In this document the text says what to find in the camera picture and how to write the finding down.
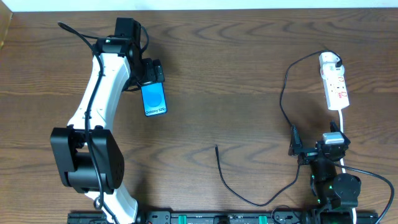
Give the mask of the blue Galaxy smartphone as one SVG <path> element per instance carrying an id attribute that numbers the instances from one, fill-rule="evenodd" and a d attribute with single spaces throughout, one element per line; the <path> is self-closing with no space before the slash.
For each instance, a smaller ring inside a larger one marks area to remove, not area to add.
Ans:
<path id="1" fill-rule="evenodd" d="M 146 85 L 141 88 L 144 112 L 147 117 L 165 114 L 167 103 L 162 83 Z"/>

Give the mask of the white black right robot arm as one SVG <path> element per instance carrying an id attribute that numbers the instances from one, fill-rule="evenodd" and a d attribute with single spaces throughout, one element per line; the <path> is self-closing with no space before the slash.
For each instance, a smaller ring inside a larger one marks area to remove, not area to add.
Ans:
<path id="1" fill-rule="evenodd" d="M 319 207 L 303 217 L 307 223 L 353 223 L 352 209 L 358 206 L 361 180 L 355 175 L 337 173 L 337 162 L 344 158 L 351 141 L 335 122 L 330 132 L 324 133 L 314 147 L 304 147 L 295 125 L 290 128 L 289 155 L 297 156 L 300 166 L 309 165 L 312 178 L 310 186 L 318 199 Z"/>

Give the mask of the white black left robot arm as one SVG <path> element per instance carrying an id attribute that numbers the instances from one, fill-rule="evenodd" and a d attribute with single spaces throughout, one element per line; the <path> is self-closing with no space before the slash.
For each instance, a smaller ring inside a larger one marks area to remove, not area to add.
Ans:
<path id="1" fill-rule="evenodd" d="M 124 158 L 113 121 L 121 93 L 137 86 L 144 113 L 167 112 L 159 60 L 142 58 L 146 47 L 133 37 L 100 38 L 93 45 L 93 69 L 85 94 L 64 128 L 54 128 L 50 144 L 62 184 L 85 194 L 110 223 L 135 223 L 138 202 L 124 185 Z"/>

